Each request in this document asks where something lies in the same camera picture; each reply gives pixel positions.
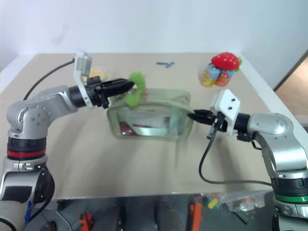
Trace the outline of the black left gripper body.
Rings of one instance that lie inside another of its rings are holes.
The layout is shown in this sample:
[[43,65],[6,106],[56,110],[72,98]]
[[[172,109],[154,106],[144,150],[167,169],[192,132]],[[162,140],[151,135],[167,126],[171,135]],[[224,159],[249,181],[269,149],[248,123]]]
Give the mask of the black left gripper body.
[[85,88],[93,106],[109,108],[109,101],[103,93],[103,83],[99,76],[89,77]]

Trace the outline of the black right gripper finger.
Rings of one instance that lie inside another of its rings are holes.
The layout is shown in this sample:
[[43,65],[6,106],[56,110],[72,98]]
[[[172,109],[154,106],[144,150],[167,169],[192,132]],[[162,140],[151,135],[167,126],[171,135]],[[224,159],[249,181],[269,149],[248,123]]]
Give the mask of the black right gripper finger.
[[201,110],[195,110],[194,112],[198,118],[212,118],[213,117],[213,113],[210,110],[201,109]]
[[214,116],[212,115],[201,115],[201,114],[187,114],[187,116],[198,123],[212,125],[214,123]]

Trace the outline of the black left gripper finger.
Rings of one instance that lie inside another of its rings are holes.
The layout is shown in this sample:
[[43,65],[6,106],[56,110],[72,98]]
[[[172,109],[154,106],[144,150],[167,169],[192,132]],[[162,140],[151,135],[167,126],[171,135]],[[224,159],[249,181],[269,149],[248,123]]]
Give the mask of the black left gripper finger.
[[129,82],[120,88],[105,88],[105,96],[111,97],[119,94],[123,94],[129,91],[135,84],[133,82]]
[[103,88],[120,88],[124,86],[125,84],[128,84],[129,80],[124,78],[116,78],[109,81],[105,81],[101,83],[101,86]]

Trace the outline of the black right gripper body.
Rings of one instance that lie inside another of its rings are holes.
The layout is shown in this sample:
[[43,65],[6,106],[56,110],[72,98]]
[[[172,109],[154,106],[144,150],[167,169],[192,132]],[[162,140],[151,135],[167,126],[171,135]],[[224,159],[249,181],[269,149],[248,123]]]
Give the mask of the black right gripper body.
[[225,120],[225,116],[223,113],[218,112],[214,114],[213,112],[209,112],[210,125],[211,129],[210,132],[220,131],[226,132],[227,131],[227,121]]

